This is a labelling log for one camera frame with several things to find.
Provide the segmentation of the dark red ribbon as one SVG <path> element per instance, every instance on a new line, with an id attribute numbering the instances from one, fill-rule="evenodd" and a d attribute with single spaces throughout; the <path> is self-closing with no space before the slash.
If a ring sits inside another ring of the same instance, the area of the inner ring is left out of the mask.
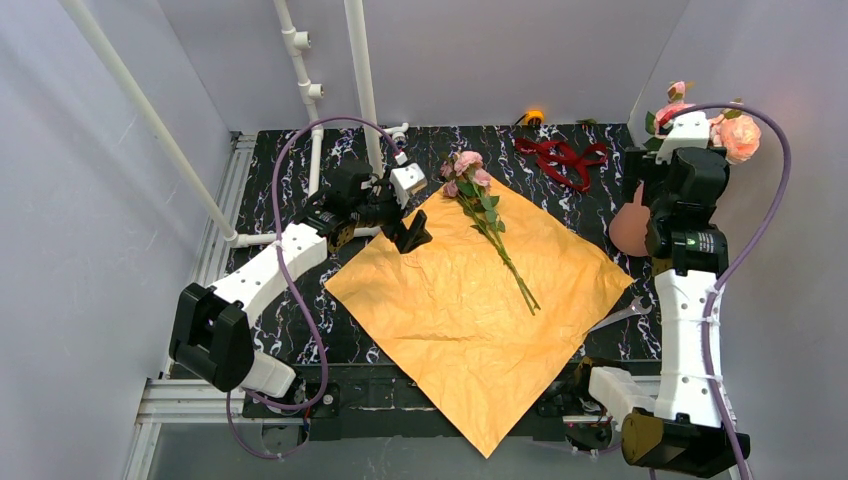
<path id="1" fill-rule="evenodd" d="M 532 156 L 541 172 L 549 179 L 579 193 L 587 193 L 591 188 L 589 168 L 604 165 L 609 155 L 607 146 L 602 143 L 592 143 L 582 153 L 577 153 L 565 141 L 537 143 L 517 138 L 513 141 L 513 146 L 518 153 Z M 577 172 L 579 182 L 571 181 L 564 174 L 567 168 Z"/>

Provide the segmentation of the orange wrapping paper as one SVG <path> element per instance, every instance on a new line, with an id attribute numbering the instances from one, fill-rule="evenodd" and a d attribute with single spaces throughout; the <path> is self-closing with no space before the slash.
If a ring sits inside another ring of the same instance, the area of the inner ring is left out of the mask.
<path id="1" fill-rule="evenodd" d="M 505 265 L 460 205 L 434 194 L 429 243 L 377 237 L 325 284 L 379 348 L 484 456 L 631 285 L 600 248 L 494 182 Z"/>

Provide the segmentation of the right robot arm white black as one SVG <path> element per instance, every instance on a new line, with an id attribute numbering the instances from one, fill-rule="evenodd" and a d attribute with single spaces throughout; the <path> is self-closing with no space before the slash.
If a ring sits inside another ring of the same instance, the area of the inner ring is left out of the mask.
<path id="1" fill-rule="evenodd" d="M 721 394 L 717 281 L 729 267 L 725 235 L 711 222 L 730 176 L 721 148 L 682 147 L 662 158 L 631 148 L 622 191 L 642 191 L 649 209 L 646 249 L 662 320 L 663 354 L 657 396 L 617 362 L 585 359 L 581 387 L 615 422 L 631 466 L 709 479 L 751 449 L 731 429 Z"/>

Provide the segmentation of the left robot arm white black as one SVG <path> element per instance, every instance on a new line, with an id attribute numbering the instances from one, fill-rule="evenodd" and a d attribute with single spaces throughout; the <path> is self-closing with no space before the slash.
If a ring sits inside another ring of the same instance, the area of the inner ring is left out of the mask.
<path id="1" fill-rule="evenodd" d="M 409 163 L 376 177 L 365 164 L 331 171 L 292 223 L 258 255 L 209 286 L 192 283 L 178 298 L 169 343 L 176 363 L 222 392 L 236 388 L 283 398 L 296 373 L 255 350 L 251 330 L 264 310 L 299 276 L 349 243 L 358 228 L 378 228 L 406 254 L 431 241 L 424 212 L 403 219 L 423 189 L 422 169 Z"/>

